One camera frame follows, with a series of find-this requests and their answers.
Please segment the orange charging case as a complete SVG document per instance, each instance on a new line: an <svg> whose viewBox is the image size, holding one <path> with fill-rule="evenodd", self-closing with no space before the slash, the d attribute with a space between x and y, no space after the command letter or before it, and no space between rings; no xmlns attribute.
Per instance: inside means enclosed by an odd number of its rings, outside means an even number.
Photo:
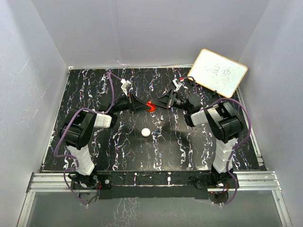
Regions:
<svg viewBox="0 0 303 227"><path fill-rule="evenodd" d="M147 104L147 105L149 106L149 108L150 108L150 109L148 110L148 112L152 113L152 112L155 111L156 105L154 105L151 101L148 101L146 104Z"/></svg>

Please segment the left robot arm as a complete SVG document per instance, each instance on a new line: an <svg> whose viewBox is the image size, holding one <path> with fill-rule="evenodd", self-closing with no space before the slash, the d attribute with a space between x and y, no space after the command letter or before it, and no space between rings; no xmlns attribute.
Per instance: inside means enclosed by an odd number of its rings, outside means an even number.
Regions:
<svg viewBox="0 0 303 227"><path fill-rule="evenodd" d="M153 112L155 108L151 101L144 103L132 92L123 95L108 107L102 107L100 112L72 108L60 129L60 138L76 161L75 176L69 178L85 188L94 188L98 183L98 177L88 147L93 130L114 127L117 121L114 114L116 112L129 110L136 114L143 111Z"/></svg>

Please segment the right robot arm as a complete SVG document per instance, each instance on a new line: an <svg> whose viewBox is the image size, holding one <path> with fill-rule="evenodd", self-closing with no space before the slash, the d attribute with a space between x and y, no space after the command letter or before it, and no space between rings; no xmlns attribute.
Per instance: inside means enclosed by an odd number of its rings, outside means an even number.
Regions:
<svg viewBox="0 0 303 227"><path fill-rule="evenodd" d="M216 139L216 150L209 183L218 188L227 184L229 179L233 179L235 187L238 187L238 180L233 174L232 156L238 138L244 130L244 121L235 111L231 102L243 107L237 100L221 98L208 107L202 108L199 94L193 93L187 99L182 99L174 89L171 89L164 96L150 101L151 105L163 109L175 107L186 111L184 118L190 127L202 124L210 126Z"/></svg>

